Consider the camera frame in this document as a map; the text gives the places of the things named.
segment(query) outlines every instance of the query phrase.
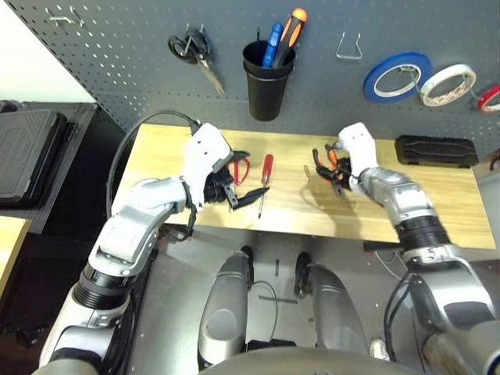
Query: pegboard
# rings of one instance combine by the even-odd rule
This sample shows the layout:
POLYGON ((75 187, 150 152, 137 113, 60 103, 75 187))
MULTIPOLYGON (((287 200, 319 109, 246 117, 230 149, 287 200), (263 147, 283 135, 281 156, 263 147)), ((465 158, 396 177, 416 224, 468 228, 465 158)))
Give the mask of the pegboard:
POLYGON ((477 73, 476 93, 497 83, 500 12, 496 1, 6 2, 124 128, 144 114, 177 109, 223 129, 335 135, 342 127, 363 121, 375 138, 400 134, 469 138, 480 156, 500 146, 500 116, 478 112, 477 100, 468 94, 434 108, 423 105, 417 95, 391 104, 372 103, 363 96, 368 72, 382 59, 405 51, 428 55, 434 71, 456 63, 470 65, 477 73), (71 16, 71 5, 84 27, 54 28, 45 7, 54 15, 71 16), (256 39, 257 27, 261 38, 267 38, 272 25, 286 22, 298 5, 308 11, 309 19, 297 47, 295 68, 280 115, 261 123, 248 112, 241 52, 256 39), (204 25, 226 95, 218 95, 198 67, 181 62, 168 50, 166 39, 182 36, 187 23, 204 25), (335 57, 343 31, 343 53, 355 52, 355 39, 361 33, 362 60, 335 57))

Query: black case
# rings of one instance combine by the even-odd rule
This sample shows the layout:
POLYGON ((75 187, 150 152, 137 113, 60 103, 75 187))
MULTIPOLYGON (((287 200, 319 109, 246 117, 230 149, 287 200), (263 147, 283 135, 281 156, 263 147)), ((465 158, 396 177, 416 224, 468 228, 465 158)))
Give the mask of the black case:
POLYGON ((66 117, 52 110, 0 114, 0 207, 30 207, 42 196, 66 117))
POLYGON ((474 143, 468 139, 402 135, 395 147, 401 164, 468 168, 478 163, 474 143))

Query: wooden table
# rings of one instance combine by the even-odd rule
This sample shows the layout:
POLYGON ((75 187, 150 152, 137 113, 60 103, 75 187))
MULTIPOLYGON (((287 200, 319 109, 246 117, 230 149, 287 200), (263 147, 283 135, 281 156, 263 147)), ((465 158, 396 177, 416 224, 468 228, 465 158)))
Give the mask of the wooden table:
POLYGON ((29 220, 0 216, 0 297, 29 226, 29 220))
MULTIPOLYGON (((397 242, 386 212, 367 197, 347 192, 337 198, 331 186, 315 171, 312 149, 324 154, 334 137, 225 130, 234 150, 250 152, 252 168, 236 189, 239 196, 261 187, 264 156, 274 154, 271 189, 266 194, 262 218, 259 203, 233 212, 226 202, 211 204, 198 214, 197 224, 214 227, 269 230, 328 237, 397 242)), ((186 127, 143 125, 137 135, 116 201, 146 178, 178 175, 184 162, 184 145, 190 137, 186 127)), ((452 241, 466 248, 495 248, 488 218, 472 170, 404 166, 398 162, 394 141, 377 140, 379 164, 406 173, 430 196, 452 241)), ((187 223, 188 211, 171 216, 169 223, 187 223)))

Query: pen holder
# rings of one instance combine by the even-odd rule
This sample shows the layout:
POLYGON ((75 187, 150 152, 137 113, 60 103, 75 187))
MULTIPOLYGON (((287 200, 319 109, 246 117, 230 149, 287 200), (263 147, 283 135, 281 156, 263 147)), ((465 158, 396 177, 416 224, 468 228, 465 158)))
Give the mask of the pen holder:
POLYGON ((263 68, 267 41, 255 41, 243 50, 243 68, 247 73, 248 107, 252 117, 259 121, 271 121, 280 113, 287 79, 294 67, 295 51, 291 50, 284 65, 263 68))

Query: red tape roll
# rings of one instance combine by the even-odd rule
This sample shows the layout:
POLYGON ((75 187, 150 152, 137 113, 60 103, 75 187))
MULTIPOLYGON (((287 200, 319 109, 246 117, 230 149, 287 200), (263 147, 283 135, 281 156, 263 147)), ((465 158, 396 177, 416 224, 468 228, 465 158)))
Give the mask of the red tape roll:
POLYGON ((488 105, 488 103, 493 100, 498 94, 500 94, 500 84, 496 84, 490 88, 486 93, 479 99, 477 106, 479 110, 483 113, 493 113, 500 111, 500 103, 496 105, 488 105))

